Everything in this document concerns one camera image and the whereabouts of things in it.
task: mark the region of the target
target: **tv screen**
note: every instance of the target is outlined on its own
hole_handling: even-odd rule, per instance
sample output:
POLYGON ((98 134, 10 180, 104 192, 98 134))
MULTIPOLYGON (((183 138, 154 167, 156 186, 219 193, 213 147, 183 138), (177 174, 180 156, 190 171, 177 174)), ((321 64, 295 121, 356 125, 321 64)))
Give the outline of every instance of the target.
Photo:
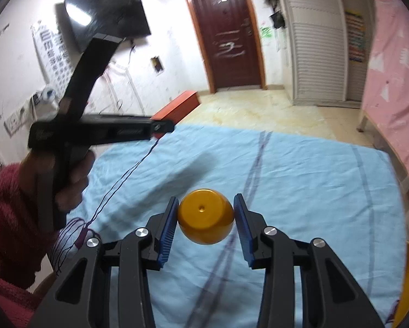
POLYGON ((141 0, 64 0, 78 48, 97 33, 133 39, 151 34, 141 0))

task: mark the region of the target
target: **orange wooden door frame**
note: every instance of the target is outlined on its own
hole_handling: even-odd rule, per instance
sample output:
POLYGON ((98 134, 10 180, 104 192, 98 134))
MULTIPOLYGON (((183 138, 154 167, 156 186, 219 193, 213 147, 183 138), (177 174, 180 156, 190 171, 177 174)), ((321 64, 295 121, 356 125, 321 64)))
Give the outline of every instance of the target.
MULTIPOLYGON (((266 89, 266 85, 265 85, 265 69, 264 69, 264 66, 263 66, 262 46, 261 46, 261 43, 260 43, 256 13, 255 13, 255 9, 253 7, 252 0, 246 0, 246 2, 247 2, 247 8, 249 10, 250 20, 254 21, 254 23, 252 23, 252 29, 253 29, 253 35, 254 35, 254 38, 255 38, 256 51, 257 51, 257 57, 258 57, 259 73, 260 73, 260 80, 261 80, 261 85, 260 86, 261 86, 262 89, 266 89)), ((186 0, 186 3, 188 4, 188 9, 189 9, 189 12, 191 14, 192 23, 194 24, 194 30, 195 30, 195 34, 196 34, 197 39, 198 39, 198 45, 200 47, 201 56, 203 57, 204 68, 206 70, 207 80, 209 82, 209 89, 210 89, 209 91, 210 91, 210 93, 216 93, 217 89, 215 88, 214 73, 212 72, 212 68, 210 66, 209 56, 206 53, 206 48, 205 48, 205 45, 204 45, 203 36, 201 35, 197 15, 195 13, 195 9, 194 9, 194 6, 192 4, 192 0, 186 0)))

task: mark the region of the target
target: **blue cloth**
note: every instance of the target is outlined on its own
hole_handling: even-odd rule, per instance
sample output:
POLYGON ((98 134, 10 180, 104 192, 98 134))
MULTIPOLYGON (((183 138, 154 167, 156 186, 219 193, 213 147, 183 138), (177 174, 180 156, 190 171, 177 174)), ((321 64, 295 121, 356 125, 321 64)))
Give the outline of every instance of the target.
MULTIPOLYGON (((104 194, 154 142, 117 144, 102 154, 90 173, 83 203, 68 220, 91 219, 104 194)), ((163 212, 171 196, 181 200, 197 188, 215 189, 230 202, 243 193, 250 210, 260 212, 268 225, 290 238, 306 242, 324 238, 385 322, 401 293, 406 256, 402 201, 386 153, 289 134, 179 125, 159 141, 90 228, 104 243, 122 239, 145 225, 151 215, 163 212)), ((52 255, 55 269, 79 229, 71 233, 52 255)), ((230 240, 231 236, 201 246, 177 228, 168 262, 162 271, 148 273, 157 327, 185 327, 204 286, 203 302, 190 318, 191 327, 200 327, 204 320, 212 328, 256 326, 264 271, 248 267, 237 234, 234 251, 227 248, 230 240), (216 263, 220 266, 212 274, 216 263), (214 279, 206 285, 210 276, 214 279)), ((114 283, 112 307, 116 295, 114 283)), ((111 320, 115 326, 115 312, 111 320)), ((296 322, 301 327, 298 276, 296 322)))

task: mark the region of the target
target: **person's hand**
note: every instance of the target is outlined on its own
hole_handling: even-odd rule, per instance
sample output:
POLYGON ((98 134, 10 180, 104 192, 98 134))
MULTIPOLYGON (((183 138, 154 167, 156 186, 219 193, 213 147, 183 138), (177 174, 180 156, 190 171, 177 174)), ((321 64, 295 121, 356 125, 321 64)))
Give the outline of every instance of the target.
MULTIPOLYGON (((56 194, 55 201, 59 210, 69 212, 82 201, 81 193, 88 186, 88 174, 95 161, 95 154, 90 150, 69 174, 69 185, 56 194)), ((54 156, 30 152, 19 168, 19 188, 32 201, 36 201, 37 175, 45 174, 54 167, 54 156)))

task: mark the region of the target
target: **green scribble on wall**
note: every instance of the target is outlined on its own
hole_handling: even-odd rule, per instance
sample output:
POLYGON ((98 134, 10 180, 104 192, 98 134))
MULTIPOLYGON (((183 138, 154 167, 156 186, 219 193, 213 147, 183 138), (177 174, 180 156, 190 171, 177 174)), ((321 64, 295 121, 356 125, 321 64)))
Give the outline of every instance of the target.
POLYGON ((273 34, 271 33, 271 27, 260 27, 261 38, 271 38, 273 34))

